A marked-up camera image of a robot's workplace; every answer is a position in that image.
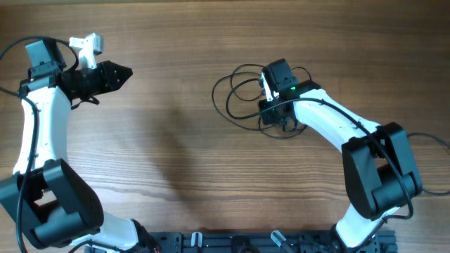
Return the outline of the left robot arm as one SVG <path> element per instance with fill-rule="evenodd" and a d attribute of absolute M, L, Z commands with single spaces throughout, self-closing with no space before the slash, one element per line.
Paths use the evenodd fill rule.
<path fill-rule="evenodd" d="M 67 154 L 70 112 L 120 89 L 132 70 L 96 61 L 103 52 L 99 34 L 65 42 L 75 55 L 72 66 L 65 63 L 59 39 L 31 36 L 25 44 L 31 67 L 15 93 L 25 116 L 22 145 L 12 176 L 1 182 L 1 205 L 15 221 L 18 243 L 37 249 L 140 249 L 146 236 L 140 225 L 104 212 Z"/>

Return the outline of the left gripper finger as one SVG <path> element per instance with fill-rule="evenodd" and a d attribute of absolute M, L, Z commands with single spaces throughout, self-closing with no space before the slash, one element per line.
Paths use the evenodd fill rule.
<path fill-rule="evenodd" d="M 130 75 L 117 75 L 114 83 L 114 91 L 120 90 L 130 77 Z"/>
<path fill-rule="evenodd" d="M 111 62 L 111 68 L 112 77 L 117 82 L 126 82 L 133 75 L 133 70 L 130 67 Z"/>

